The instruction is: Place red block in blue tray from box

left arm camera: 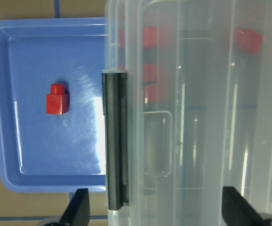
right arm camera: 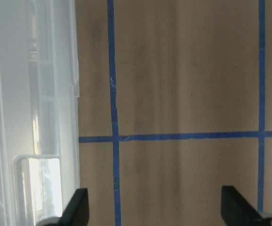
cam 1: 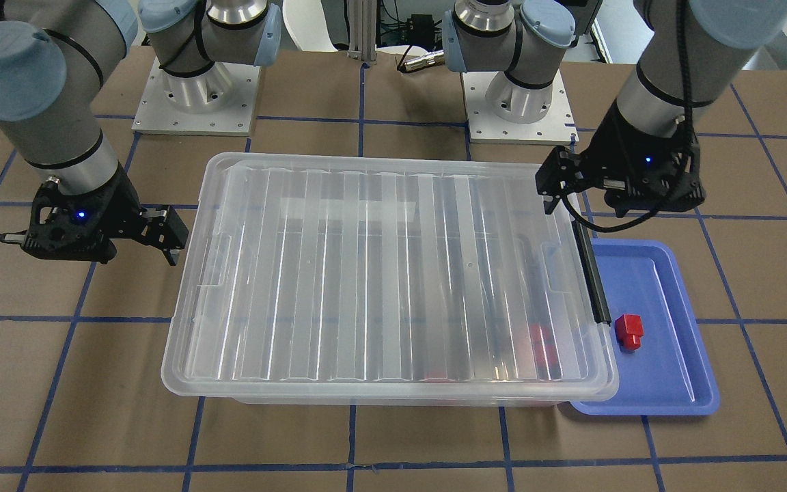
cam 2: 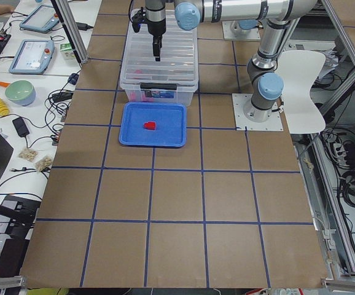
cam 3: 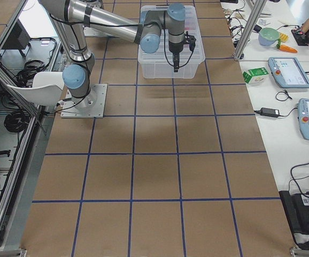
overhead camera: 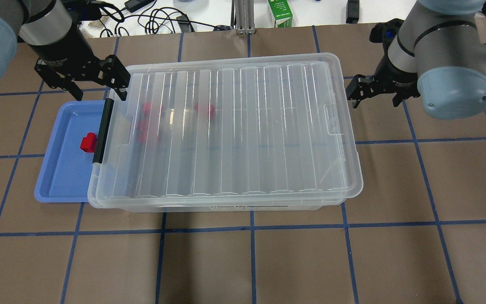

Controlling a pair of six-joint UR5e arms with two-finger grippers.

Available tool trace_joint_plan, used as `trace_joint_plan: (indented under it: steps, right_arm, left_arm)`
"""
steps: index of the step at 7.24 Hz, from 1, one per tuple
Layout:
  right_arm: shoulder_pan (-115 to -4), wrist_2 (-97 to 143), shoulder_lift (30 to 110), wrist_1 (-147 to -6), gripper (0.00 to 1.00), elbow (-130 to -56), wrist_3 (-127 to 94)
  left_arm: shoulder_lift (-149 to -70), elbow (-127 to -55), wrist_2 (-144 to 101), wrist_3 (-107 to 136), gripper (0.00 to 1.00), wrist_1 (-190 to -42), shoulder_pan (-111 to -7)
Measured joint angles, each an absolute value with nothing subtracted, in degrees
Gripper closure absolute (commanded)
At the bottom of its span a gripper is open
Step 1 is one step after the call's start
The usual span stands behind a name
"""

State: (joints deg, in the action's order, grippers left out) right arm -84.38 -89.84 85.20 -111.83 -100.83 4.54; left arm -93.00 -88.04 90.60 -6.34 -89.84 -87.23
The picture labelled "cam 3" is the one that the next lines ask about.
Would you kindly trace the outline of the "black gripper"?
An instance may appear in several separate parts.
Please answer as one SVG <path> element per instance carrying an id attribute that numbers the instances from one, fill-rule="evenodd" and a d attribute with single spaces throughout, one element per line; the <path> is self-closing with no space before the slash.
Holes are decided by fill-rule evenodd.
<path id="1" fill-rule="evenodd" d="M 183 50 L 184 35 L 173 35 L 170 34 L 168 38 L 169 51 L 173 54 L 173 67 L 174 73 L 179 71 L 180 64 L 180 52 Z"/>

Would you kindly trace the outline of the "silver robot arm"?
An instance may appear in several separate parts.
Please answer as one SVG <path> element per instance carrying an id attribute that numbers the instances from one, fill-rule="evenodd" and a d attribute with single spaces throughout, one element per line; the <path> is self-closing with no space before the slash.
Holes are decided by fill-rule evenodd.
<path id="1" fill-rule="evenodd" d="M 168 47 L 173 54 L 169 63 L 174 72 L 180 68 L 180 53 L 186 44 L 186 10 L 175 3 L 164 10 L 150 10 L 135 22 L 104 10 L 101 1 L 40 1 L 53 21 L 55 30 L 74 64 L 91 59 L 86 36 L 114 36 L 140 45 L 147 54 L 155 53 L 161 34 L 168 32 Z"/>

